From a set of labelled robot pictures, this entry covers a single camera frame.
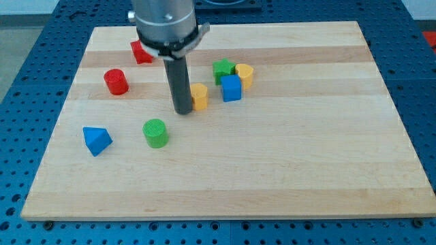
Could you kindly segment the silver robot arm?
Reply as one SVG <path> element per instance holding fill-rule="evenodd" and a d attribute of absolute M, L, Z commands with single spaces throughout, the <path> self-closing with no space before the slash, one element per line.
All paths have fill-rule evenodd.
<path fill-rule="evenodd" d="M 198 24 L 192 0 L 132 0 L 132 6 L 128 18 L 143 48 L 166 61 L 185 57 L 211 28 Z"/>

